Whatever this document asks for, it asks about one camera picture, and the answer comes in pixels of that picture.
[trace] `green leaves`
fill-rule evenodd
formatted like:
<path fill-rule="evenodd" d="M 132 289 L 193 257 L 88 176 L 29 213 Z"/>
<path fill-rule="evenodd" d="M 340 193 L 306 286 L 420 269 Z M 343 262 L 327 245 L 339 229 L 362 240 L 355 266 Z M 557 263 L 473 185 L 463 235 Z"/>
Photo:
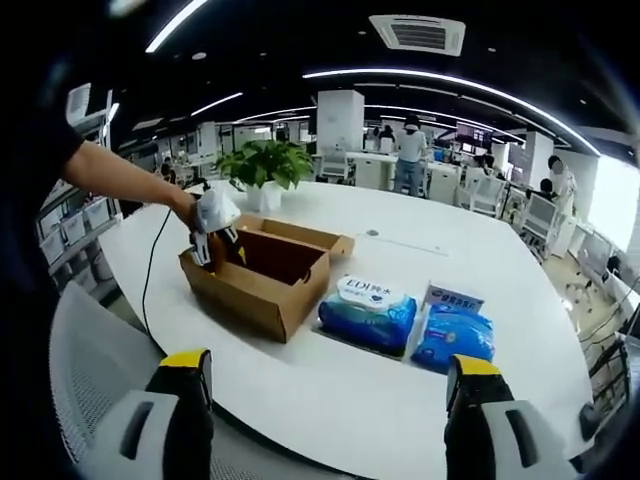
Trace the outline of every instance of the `green leaves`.
<path fill-rule="evenodd" d="M 313 172 L 311 158 L 304 148 L 274 140 L 247 142 L 241 150 L 218 159 L 216 169 L 229 176 L 238 189 L 239 183 L 262 187 L 273 180 L 288 190 L 289 185 L 297 186 L 301 178 Z"/>

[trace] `wet wipes lid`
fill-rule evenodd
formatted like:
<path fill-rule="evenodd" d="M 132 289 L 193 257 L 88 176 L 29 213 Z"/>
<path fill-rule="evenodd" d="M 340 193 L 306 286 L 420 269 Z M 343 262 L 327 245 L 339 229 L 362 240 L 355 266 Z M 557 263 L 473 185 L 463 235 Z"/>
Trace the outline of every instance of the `wet wipes lid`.
<path fill-rule="evenodd" d="M 338 294 L 345 302 L 376 311 L 386 310 L 404 298 L 404 294 L 398 290 L 351 275 L 346 275 L 338 281 Z"/>

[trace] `round white table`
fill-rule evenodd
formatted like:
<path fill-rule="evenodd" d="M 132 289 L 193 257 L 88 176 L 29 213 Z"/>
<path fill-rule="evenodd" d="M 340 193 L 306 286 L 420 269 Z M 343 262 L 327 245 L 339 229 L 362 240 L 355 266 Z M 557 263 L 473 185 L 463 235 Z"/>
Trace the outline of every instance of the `round white table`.
<path fill-rule="evenodd" d="M 244 195 L 232 198 L 246 211 Z M 140 318 L 149 253 L 166 212 L 146 207 L 100 239 Z M 418 301 L 430 281 L 484 299 L 482 313 L 494 322 L 494 363 L 514 396 L 542 413 L 566 458 L 590 446 L 578 413 L 592 400 L 591 385 L 571 321 L 506 223 L 428 200 L 317 183 L 285 192 L 270 217 L 356 239 L 353 256 L 332 265 L 330 288 L 351 273 L 399 286 Z M 172 214 L 153 259 L 149 326 L 168 353 L 212 351 L 218 404 L 274 442 L 350 474 L 446 478 L 445 376 L 316 333 L 315 310 L 286 345 L 231 333 L 191 292 L 178 263 L 187 246 L 187 230 Z"/>

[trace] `potted plant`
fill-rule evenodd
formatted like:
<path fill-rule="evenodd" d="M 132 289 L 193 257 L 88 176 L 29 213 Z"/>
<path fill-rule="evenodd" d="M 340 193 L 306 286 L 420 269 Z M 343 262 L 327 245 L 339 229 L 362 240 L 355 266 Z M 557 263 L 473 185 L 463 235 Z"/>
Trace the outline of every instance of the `potted plant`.
<path fill-rule="evenodd" d="M 219 158 L 216 169 L 238 190 L 246 187 L 251 209 L 269 212 L 280 207 L 283 189 L 297 187 L 313 166 L 309 154 L 295 143 L 253 140 Z"/>

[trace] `white flower pot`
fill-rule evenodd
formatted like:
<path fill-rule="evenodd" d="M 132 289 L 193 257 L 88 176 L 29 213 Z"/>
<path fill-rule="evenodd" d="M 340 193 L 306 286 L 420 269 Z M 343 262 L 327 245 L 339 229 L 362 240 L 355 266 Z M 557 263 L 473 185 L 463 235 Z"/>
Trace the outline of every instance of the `white flower pot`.
<path fill-rule="evenodd" d="M 282 203 L 282 190 L 283 188 L 274 181 L 265 183 L 262 188 L 247 186 L 249 208 L 260 213 L 277 210 Z"/>

